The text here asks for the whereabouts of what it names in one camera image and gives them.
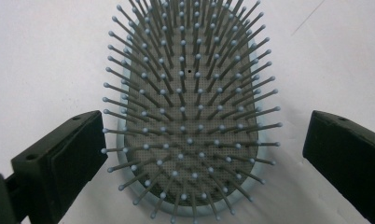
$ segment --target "ball-tipped bristle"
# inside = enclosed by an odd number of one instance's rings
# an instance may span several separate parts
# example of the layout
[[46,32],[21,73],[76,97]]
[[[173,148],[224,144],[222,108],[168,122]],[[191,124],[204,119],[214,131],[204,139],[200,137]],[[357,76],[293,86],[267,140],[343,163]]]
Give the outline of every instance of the ball-tipped bristle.
[[103,133],[124,135],[124,146],[101,152],[124,153],[127,158],[108,172],[132,171],[134,178],[119,190],[135,182],[146,188],[133,200],[134,205],[149,192],[159,198],[152,218],[163,201],[174,204],[172,223],[179,205],[191,207],[194,223],[202,205],[211,206],[219,220],[218,201],[224,201],[234,215],[229,195],[238,190],[252,202],[242,183],[249,177],[264,184],[251,174],[253,167],[275,164],[258,158],[259,149],[280,146],[258,140],[258,132],[282,127],[282,123],[257,122],[259,116],[280,110],[276,106],[262,111],[257,106],[278,93],[262,94],[259,89],[275,80],[269,77],[258,82],[259,72],[271,66],[264,61],[271,50],[262,50],[270,39],[253,43],[266,27],[259,24],[263,12],[248,20],[260,1],[247,12],[242,0],[234,7],[232,1],[130,3],[137,21],[122,6],[117,9],[128,25],[112,17],[128,33],[126,40],[119,32],[108,33],[121,43],[108,48],[124,59],[108,57],[116,67],[106,71],[120,77],[122,86],[104,83],[104,87],[120,92],[121,99],[105,97],[103,101],[121,109],[120,113],[107,109],[104,113],[126,122],[120,130],[103,129]]

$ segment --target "brush head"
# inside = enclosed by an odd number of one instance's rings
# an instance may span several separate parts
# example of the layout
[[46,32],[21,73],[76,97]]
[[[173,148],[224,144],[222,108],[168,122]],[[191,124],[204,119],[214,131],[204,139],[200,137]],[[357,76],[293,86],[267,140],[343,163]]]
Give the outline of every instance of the brush head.
[[[264,183],[251,171],[258,162],[274,164],[257,158],[261,147],[258,131],[282,126],[257,123],[258,116],[270,112],[260,112],[256,102],[278,92],[260,98],[260,89],[252,84],[259,80],[259,60],[271,53],[268,50],[261,58],[249,56],[260,45],[248,46],[257,34],[247,27],[253,27],[263,13],[250,21],[246,17],[253,10],[242,19],[246,7],[232,11],[221,1],[150,2],[152,6],[143,11],[140,1],[136,1],[139,7],[131,1],[139,22],[129,20],[134,33],[127,36],[129,42],[122,41],[131,49],[122,54],[129,62],[108,58],[125,69],[124,75],[130,73],[122,76],[128,94],[121,97],[130,107],[104,100],[122,106],[121,116],[110,111],[105,114],[125,119],[119,131],[104,129],[105,133],[122,134],[124,145],[112,151],[126,158],[108,172],[127,168],[133,173],[134,178],[119,190],[134,182],[146,189],[133,204],[148,192],[158,197],[152,218],[162,202],[190,206],[196,217],[196,207],[225,201],[234,215],[228,196],[239,191],[252,202],[241,185],[247,178]],[[121,6],[118,10],[125,14]],[[108,34],[120,40],[115,33]],[[118,52],[116,47],[108,48]],[[110,68],[106,71],[115,74]],[[242,94],[248,88],[252,90]]]

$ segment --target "air hole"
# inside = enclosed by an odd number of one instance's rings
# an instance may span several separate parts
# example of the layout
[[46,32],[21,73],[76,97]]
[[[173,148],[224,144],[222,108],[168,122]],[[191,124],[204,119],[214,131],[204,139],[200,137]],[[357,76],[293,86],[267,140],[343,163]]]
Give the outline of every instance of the air hole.
[[33,160],[35,160],[37,157],[38,157],[38,155],[36,155],[36,154],[31,154],[31,155],[28,155],[25,159],[26,159],[27,161],[33,161]]

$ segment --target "white background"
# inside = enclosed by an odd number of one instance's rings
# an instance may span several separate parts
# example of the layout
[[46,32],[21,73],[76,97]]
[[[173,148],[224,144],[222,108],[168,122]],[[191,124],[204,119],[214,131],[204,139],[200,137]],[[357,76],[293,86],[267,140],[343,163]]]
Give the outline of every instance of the white background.
[[[246,0],[243,5],[250,8],[254,3]],[[118,99],[114,91],[103,88],[105,81],[118,84],[104,70],[111,65],[106,46],[118,44],[107,32],[126,35],[111,20],[113,15],[122,20],[117,4],[131,12],[127,0],[0,0],[4,177],[12,174],[14,156],[67,119],[115,109],[102,97]],[[314,109],[344,116],[375,132],[375,0],[263,0],[250,19],[259,11],[265,16],[253,29],[267,25],[257,40],[271,38],[266,47],[272,49],[273,62],[261,76],[277,77],[262,90],[280,91],[265,106],[280,105],[282,112],[268,118],[284,124],[267,134],[282,146],[270,151],[278,164],[265,168],[262,177],[267,185],[250,192],[255,202],[241,200],[235,205],[236,216],[224,211],[220,223],[368,223],[302,158],[301,151]],[[104,116],[104,126],[115,129],[115,119]],[[106,140],[108,147],[115,146],[115,136]],[[111,155],[61,223],[169,222],[170,216],[163,213],[151,220],[151,207],[132,205],[129,189],[118,191],[122,176],[106,172],[117,163]],[[214,217],[200,219],[213,222]]]

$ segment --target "bristle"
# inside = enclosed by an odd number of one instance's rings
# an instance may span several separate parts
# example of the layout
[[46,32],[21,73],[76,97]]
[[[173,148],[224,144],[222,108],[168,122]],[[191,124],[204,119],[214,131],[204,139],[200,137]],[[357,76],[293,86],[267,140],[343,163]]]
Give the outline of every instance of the bristle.
[[280,146],[261,143],[258,134],[282,126],[257,122],[280,111],[279,106],[262,111],[257,105],[278,93],[259,89],[275,80],[258,81],[271,66],[263,62],[271,50],[258,52],[270,39],[253,43],[266,28],[259,24],[264,13],[256,11],[260,1],[249,10],[243,0],[129,2],[134,17],[117,5],[128,25],[112,17],[127,38],[108,33],[117,41],[108,46],[115,54],[108,61],[117,68],[106,71],[121,78],[121,87],[106,82],[104,87],[121,95],[119,101],[103,98],[120,106],[119,113],[104,113],[126,121],[119,130],[103,129],[124,138],[123,146],[101,149],[125,154],[126,162],[108,172],[130,167],[134,177],[119,189],[144,186],[133,204],[149,192],[157,196],[151,218],[165,202],[174,205],[172,223],[181,206],[191,207],[193,223],[202,205],[211,206],[219,220],[219,201],[234,215],[230,194],[239,191],[252,202],[243,182],[249,177],[264,184],[251,171],[257,163],[275,164],[258,158],[259,150]]

